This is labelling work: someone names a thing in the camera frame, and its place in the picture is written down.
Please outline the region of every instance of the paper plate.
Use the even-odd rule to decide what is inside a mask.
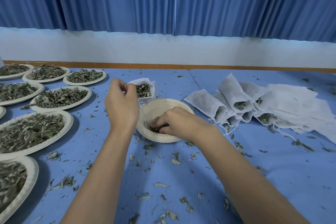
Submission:
[[[143,104],[142,110],[145,113],[145,118],[143,118],[142,111],[140,110],[139,120],[136,125],[137,130],[139,133],[146,137],[147,139],[159,142],[159,143],[172,143],[180,141],[181,139],[176,136],[171,135],[164,135],[164,134],[158,134],[150,131],[144,126],[144,121],[151,122],[153,121],[157,116],[163,115],[164,112],[179,106],[188,112],[194,114],[192,109],[187,106],[185,103],[182,103],[181,101],[170,99],[170,98],[161,98],[154,100],[152,102],[149,102],[148,104]]]
[[[104,80],[106,78],[106,73],[103,71],[103,70],[97,70],[97,69],[90,69],[90,70],[95,70],[97,72],[103,72],[103,76],[100,77],[99,79],[97,80],[94,80],[94,81],[90,81],[90,82],[70,82],[68,81],[68,76],[70,76],[71,74],[73,74],[74,72],[72,72],[71,74],[67,75],[66,77],[63,78],[63,82],[65,82],[66,84],[69,84],[69,85],[74,85],[74,86],[84,86],[84,85],[91,85],[91,84],[95,84],[97,82],[100,82],[102,80]]]
[[[33,92],[30,95],[27,95],[23,98],[17,98],[17,99],[13,99],[13,100],[8,100],[8,101],[3,101],[0,102],[0,106],[4,106],[4,105],[13,105],[13,104],[17,104],[17,103],[21,103],[24,102],[28,99],[33,98],[34,96],[40,94],[43,90],[44,90],[44,85],[40,84],[40,83],[36,83],[36,82],[29,82],[29,84],[31,86],[34,86],[35,88],[37,88],[37,91]]]
[[[56,111],[61,111],[61,110],[66,110],[66,109],[70,109],[73,108],[77,105],[80,105],[82,103],[84,103],[86,100],[88,100],[91,95],[92,95],[92,91],[89,88],[83,87],[83,86],[66,86],[66,87],[60,87],[60,88],[56,88],[56,89],[52,89],[51,91],[55,91],[55,90],[60,90],[60,89],[65,89],[65,88],[69,88],[69,89],[75,89],[78,88],[80,90],[87,90],[88,93],[86,95],[85,98],[83,98],[82,100],[73,103],[71,105],[65,105],[62,107],[55,107],[55,108],[42,108],[42,107],[38,107],[38,106],[32,106],[30,107],[32,110],[37,111],[37,112],[56,112]],[[36,103],[36,99],[38,96],[36,96],[35,98],[33,98],[30,102],[30,104],[35,104]]]
[[[18,74],[0,76],[0,80],[19,78],[19,77],[22,77],[24,74],[34,70],[34,67],[32,65],[27,65],[27,64],[19,64],[19,65],[27,66],[27,67],[29,67],[29,69],[27,71],[24,71],[24,72],[18,73]]]
[[[45,80],[32,80],[32,71],[30,71],[29,73],[26,73],[23,75],[22,79],[25,82],[38,82],[38,83],[45,83],[45,82],[54,82],[57,80],[60,80],[62,78],[64,78],[65,76],[69,75],[71,72],[68,68],[66,67],[60,67],[65,71],[65,74],[59,76],[59,77],[55,77],[55,78],[51,78],[51,79],[45,79]]]
[[[6,108],[0,106],[0,119],[6,114]]]
[[[21,164],[23,164],[27,171],[27,179],[24,182],[24,185],[16,198],[14,198],[10,205],[7,206],[7,208],[0,214],[0,224],[4,224],[10,218],[10,216],[12,216],[12,214],[15,213],[15,211],[20,207],[23,201],[28,197],[29,193],[32,191],[32,188],[36,183],[39,174],[39,166],[37,162],[31,157],[21,157],[7,160],[4,162],[20,162]]]
[[[58,132],[55,136],[49,138],[48,140],[44,141],[43,143],[40,143],[38,145],[35,145],[33,147],[30,147],[28,149],[25,150],[21,150],[21,151],[17,151],[17,152],[11,152],[11,153],[1,153],[0,154],[0,161],[1,160],[8,160],[8,159],[13,159],[13,158],[19,158],[19,157],[23,157],[29,154],[32,154],[36,151],[39,151],[49,145],[51,145],[52,143],[56,142],[58,139],[60,139],[62,136],[65,135],[66,132],[68,132],[68,130],[71,128],[73,122],[74,122],[74,118],[73,116],[66,112],[66,111],[57,111],[57,112],[32,112],[32,113],[28,113],[22,116],[19,116],[15,119],[9,120],[7,122],[5,122],[4,124],[0,125],[0,129],[8,126],[9,124],[12,124],[14,122],[17,122],[18,120],[22,120],[22,119],[26,119],[30,116],[36,115],[37,113],[42,113],[45,115],[53,115],[53,114],[61,114],[63,116],[63,119],[65,120],[65,124],[64,127],[61,129],[60,132]]]

